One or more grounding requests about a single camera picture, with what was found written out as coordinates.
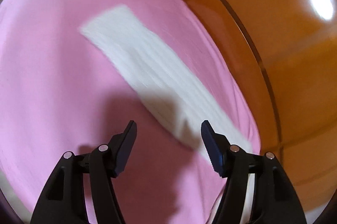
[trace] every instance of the metal screw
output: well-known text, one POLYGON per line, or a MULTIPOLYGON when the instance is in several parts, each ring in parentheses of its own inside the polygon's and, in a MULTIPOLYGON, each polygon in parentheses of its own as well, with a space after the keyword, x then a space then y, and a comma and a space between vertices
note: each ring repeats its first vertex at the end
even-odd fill
POLYGON ((71 157, 72 157, 72 152, 65 152, 65 153, 63 154, 63 157, 64 157, 65 159, 71 158, 71 157))
POLYGON ((268 153, 266 153, 266 157, 269 158, 269 159, 274 159, 275 155, 272 152, 268 152, 268 153))
POLYGON ((98 147, 99 151, 101 152, 105 152, 109 147, 105 144, 101 145, 98 147))
POLYGON ((237 145, 231 145, 230 146, 230 150, 232 151, 232 152, 238 152, 238 151, 240 151, 240 147, 239 146, 237 146, 237 145))

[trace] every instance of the glossy wooden surface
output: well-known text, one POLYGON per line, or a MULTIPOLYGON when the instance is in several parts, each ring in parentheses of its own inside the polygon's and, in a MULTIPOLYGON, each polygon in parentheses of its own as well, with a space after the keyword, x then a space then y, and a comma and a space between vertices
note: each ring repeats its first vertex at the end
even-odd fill
POLYGON ((284 164, 305 209, 326 202, 337 187, 337 0, 186 2, 245 96, 262 153, 284 164))
POLYGON ((277 145, 272 104, 261 70, 245 37, 220 0, 188 0, 218 46, 258 125, 262 148, 277 145))

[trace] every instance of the pink fabric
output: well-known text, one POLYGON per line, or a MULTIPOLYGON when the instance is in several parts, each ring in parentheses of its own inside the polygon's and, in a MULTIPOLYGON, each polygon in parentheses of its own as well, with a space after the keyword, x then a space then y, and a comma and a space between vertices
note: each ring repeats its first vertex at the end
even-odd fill
MULTIPOLYGON (((126 223, 203 224, 224 181, 154 119, 78 28, 126 4, 195 73, 260 150, 247 104, 181 0, 4 0, 0 5, 0 166, 29 210, 65 151, 90 152, 130 119, 138 138, 114 180, 126 223)), ((92 208, 89 218, 95 222, 92 208)))

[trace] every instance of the white stripe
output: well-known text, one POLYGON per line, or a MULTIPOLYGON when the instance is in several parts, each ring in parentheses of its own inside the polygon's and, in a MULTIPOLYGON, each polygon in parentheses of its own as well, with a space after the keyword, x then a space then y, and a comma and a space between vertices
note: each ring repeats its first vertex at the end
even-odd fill
POLYGON ((80 31, 110 59, 158 122, 208 162, 200 133, 206 119, 231 144, 252 152, 200 80, 127 6, 105 11, 80 31))

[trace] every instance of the pink cloth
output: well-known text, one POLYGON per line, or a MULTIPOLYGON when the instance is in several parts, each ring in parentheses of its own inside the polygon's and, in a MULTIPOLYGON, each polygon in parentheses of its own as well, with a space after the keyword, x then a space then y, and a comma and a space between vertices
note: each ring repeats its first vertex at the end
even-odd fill
MULTIPOLYGON (((4 0, 0 167, 32 211, 65 151, 90 152, 133 119, 137 140, 125 172, 113 181, 126 223, 204 224, 224 180, 154 119, 78 31, 119 4, 177 53, 259 153, 252 114, 219 50, 183 1, 4 0)), ((91 207, 88 214, 94 223, 91 207)))

